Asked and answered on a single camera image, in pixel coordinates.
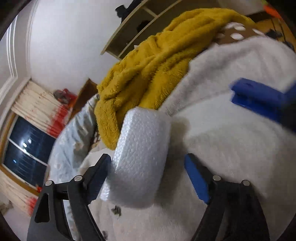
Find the right cream red curtain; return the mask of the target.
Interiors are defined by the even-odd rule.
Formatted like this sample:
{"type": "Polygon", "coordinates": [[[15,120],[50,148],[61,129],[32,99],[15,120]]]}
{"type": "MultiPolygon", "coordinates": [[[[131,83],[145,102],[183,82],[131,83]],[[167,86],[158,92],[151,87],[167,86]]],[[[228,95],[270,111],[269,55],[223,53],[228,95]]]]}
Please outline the right cream red curtain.
{"type": "Polygon", "coordinates": [[[72,111],[32,81],[20,92],[11,110],[53,138],[60,135],[72,111]]]}

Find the window with wooden frame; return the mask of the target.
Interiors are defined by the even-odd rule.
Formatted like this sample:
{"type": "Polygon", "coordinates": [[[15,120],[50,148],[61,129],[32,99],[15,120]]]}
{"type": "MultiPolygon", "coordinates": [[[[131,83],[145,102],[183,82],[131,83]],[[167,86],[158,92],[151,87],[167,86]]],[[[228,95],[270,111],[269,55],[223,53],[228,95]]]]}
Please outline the window with wooden frame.
{"type": "Polygon", "coordinates": [[[10,111],[1,127],[1,171],[23,189],[39,195],[48,178],[55,140],[10,111]]]}

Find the polka dot brown sheet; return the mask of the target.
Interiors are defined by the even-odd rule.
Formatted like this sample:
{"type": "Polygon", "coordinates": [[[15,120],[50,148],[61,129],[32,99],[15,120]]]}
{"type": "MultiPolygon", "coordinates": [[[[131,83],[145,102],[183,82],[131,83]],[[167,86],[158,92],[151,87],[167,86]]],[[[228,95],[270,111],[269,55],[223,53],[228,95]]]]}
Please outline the polka dot brown sheet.
{"type": "Polygon", "coordinates": [[[214,42],[218,45],[231,44],[257,36],[266,37],[263,32],[255,28],[246,27],[241,23],[231,22],[218,32],[214,42]]]}

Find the light blue floral quilt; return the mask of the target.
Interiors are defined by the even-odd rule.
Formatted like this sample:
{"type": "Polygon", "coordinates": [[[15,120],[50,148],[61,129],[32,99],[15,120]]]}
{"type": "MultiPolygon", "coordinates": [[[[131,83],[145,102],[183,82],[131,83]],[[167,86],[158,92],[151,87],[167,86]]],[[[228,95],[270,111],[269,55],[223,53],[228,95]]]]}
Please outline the light blue floral quilt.
{"type": "Polygon", "coordinates": [[[91,97],[56,139],[49,157],[49,179],[54,183],[68,182],[79,172],[97,126],[94,108],[98,100],[98,94],[91,97]]]}

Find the mustard yellow blanket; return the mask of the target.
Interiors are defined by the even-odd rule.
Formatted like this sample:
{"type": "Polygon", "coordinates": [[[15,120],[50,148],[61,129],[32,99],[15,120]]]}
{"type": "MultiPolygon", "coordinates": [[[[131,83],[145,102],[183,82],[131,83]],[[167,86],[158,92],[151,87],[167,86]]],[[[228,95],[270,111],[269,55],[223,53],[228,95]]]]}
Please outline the mustard yellow blanket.
{"type": "Polygon", "coordinates": [[[107,148],[116,148],[125,114],[137,106],[158,109],[189,63],[206,50],[228,23],[253,27],[254,21],[232,9],[186,11],[160,33],[148,37],[108,71],[97,86],[98,130],[107,148]]]}

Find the white foam block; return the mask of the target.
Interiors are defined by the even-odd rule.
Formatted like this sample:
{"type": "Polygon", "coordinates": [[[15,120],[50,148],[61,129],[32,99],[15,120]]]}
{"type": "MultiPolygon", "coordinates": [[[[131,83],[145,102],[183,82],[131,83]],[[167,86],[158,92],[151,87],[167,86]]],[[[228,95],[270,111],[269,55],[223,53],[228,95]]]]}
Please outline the white foam block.
{"type": "Polygon", "coordinates": [[[171,118],[165,113],[146,108],[129,110],[101,200],[128,208],[151,206],[163,176],[170,135],[171,118]]]}

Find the cream red curtain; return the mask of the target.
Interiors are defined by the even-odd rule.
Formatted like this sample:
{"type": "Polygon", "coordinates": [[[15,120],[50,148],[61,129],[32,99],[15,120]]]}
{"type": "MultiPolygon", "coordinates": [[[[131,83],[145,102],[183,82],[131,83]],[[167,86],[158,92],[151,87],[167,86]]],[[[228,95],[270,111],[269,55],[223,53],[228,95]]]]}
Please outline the cream red curtain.
{"type": "Polygon", "coordinates": [[[11,110],[53,138],[60,135],[72,111],[32,81],[20,92],[11,110]]]}
{"type": "Polygon", "coordinates": [[[18,185],[1,171],[1,193],[28,216],[32,216],[38,195],[18,185]]]}

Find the wooden shelf unit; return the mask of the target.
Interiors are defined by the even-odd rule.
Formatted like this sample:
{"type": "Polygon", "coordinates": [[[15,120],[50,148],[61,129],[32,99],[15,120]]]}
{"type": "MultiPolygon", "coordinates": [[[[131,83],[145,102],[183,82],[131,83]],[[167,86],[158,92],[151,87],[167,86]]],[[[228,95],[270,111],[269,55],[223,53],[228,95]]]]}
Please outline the wooden shelf unit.
{"type": "Polygon", "coordinates": [[[115,30],[101,54],[108,53],[121,60],[149,36],[162,32],[183,12],[218,7],[219,2],[213,0],[142,1],[115,30]]]}

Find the left cream red curtain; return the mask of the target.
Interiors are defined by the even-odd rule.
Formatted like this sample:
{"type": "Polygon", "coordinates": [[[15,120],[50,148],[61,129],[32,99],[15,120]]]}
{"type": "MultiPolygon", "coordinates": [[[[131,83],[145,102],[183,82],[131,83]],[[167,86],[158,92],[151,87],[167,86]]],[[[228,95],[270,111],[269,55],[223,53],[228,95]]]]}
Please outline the left cream red curtain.
{"type": "Polygon", "coordinates": [[[1,171],[1,193],[28,216],[32,216],[38,195],[18,185],[1,171]]]}

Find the red electric fan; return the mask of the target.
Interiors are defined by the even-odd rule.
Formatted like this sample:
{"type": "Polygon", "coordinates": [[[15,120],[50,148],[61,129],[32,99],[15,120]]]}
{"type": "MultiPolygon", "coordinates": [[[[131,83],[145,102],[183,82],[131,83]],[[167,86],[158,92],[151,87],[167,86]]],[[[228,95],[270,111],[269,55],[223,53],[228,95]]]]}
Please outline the red electric fan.
{"type": "Polygon", "coordinates": [[[68,89],[55,90],[53,96],[57,101],[64,105],[71,105],[75,102],[77,95],[70,92],[68,89]]]}

